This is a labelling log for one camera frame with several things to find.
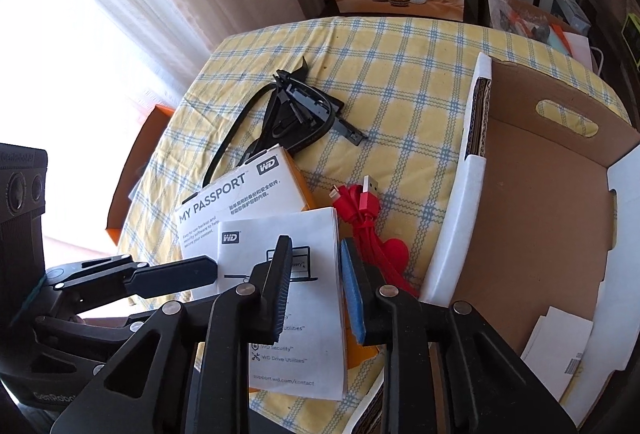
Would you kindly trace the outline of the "white WD manual booklet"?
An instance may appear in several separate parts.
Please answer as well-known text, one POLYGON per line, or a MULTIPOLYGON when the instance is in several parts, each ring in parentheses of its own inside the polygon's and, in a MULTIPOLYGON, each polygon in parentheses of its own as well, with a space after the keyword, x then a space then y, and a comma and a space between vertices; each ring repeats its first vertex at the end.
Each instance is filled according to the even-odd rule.
POLYGON ((334 209, 219 224, 217 290, 246 282, 255 265, 273 258, 281 235, 293 246, 283 331, 276 344, 250 345, 250 387, 340 400, 346 391, 346 346, 334 209))

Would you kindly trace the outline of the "white orange WD Passport box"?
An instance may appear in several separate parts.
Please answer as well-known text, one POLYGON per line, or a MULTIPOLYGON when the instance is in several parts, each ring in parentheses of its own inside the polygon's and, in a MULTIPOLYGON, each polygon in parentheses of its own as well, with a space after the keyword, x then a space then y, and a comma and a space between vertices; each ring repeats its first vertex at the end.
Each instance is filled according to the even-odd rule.
MULTIPOLYGON (((317 208, 311 202, 306 183, 291 157, 282 148, 274 147, 223 175, 181 204, 175 215, 180 250, 185 258, 206 255, 216 261, 218 225, 224 221, 273 217, 314 209, 317 208)), ((193 289, 193 296, 202 298, 221 293, 217 290, 217 280, 193 289)), ((374 364, 378 360, 378 350, 355 343, 345 315, 344 330, 346 373, 374 364)))

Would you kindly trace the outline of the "white brown cardboard tray box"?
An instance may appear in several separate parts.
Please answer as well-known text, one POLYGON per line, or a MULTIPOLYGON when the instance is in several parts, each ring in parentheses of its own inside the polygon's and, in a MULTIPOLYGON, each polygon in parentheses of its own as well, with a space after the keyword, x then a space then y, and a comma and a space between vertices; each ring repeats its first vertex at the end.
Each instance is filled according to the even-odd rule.
POLYGON ((638 431, 639 135, 588 94, 480 54, 420 293, 378 270, 359 431, 638 431), (521 358, 550 306, 593 322, 559 402, 521 358))

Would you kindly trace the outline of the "white paper with barcode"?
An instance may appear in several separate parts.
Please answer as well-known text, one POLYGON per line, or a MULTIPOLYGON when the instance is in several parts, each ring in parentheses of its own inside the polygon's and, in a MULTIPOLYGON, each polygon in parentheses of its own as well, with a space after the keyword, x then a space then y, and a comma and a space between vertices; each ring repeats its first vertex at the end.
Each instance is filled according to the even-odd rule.
POLYGON ((593 322, 550 306, 541 315, 521 358, 559 402, 582 361, 593 322))

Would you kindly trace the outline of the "sheer white curtain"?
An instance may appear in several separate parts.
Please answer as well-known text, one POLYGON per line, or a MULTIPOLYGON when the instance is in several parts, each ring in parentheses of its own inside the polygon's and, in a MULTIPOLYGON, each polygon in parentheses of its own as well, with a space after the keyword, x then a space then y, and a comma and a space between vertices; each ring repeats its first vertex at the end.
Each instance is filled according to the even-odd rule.
POLYGON ((1 137, 49 152, 50 199, 105 197, 156 102, 176 105, 226 37, 322 0, 1 0, 1 137))

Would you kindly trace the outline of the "clear plastic bag of items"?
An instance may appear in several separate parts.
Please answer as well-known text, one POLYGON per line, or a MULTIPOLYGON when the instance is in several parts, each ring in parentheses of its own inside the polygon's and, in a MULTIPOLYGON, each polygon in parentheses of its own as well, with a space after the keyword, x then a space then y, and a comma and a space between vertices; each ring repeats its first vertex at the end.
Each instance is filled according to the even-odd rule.
POLYGON ((546 12, 521 0, 487 0, 490 26, 495 30, 547 42, 551 22, 546 12))

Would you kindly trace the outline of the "grey small box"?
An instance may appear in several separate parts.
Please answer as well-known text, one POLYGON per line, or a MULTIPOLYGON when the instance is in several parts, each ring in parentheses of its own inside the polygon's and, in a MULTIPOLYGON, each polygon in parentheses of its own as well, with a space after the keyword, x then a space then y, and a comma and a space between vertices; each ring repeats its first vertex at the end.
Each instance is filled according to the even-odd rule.
POLYGON ((591 23, 576 0, 552 0, 551 13, 574 28, 577 33, 588 34, 591 23))

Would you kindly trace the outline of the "green yellow portable device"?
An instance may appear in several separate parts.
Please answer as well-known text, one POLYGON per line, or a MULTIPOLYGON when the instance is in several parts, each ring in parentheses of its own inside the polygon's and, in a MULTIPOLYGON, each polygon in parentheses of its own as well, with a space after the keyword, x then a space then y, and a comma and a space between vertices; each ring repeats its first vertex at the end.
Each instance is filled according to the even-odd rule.
POLYGON ((622 37, 634 61, 634 66, 640 70, 640 20, 635 13, 629 12, 626 15, 622 37))

